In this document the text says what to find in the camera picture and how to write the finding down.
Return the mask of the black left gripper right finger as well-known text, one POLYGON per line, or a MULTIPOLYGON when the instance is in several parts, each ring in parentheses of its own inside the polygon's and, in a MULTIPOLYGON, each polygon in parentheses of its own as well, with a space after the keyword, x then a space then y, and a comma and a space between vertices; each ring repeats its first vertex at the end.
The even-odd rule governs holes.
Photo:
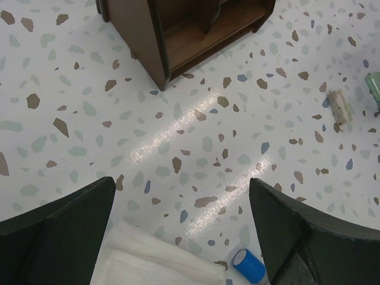
POLYGON ((379 284, 379 230, 288 197, 258 178, 249 201, 270 284, 379 284))

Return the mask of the green translucent cap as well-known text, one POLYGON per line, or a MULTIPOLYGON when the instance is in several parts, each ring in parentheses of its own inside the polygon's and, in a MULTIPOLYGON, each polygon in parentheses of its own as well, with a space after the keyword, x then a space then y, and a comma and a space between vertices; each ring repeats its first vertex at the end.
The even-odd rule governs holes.
POLYGON ((380 73, 374 72, 365 77, 365 83, 373 95, 378 107, 380 107, 380 73))

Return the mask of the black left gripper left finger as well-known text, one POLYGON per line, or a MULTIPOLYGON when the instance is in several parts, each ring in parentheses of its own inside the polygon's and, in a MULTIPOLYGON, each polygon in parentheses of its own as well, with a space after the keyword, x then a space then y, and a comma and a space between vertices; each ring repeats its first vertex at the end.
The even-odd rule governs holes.
POLYGON ((1 222, 1 284, 89 284, 116 185, 103 177, 1 222))

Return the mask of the brown wooden desk organizer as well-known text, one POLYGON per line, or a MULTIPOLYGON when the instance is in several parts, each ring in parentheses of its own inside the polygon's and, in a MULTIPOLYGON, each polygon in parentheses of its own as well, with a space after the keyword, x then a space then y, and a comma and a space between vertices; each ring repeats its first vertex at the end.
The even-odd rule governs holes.
POLYGON ((256 33, 275 4, 275 0, 96 1, 103 21, 113 24, 161 91, 242 36, 256 33))

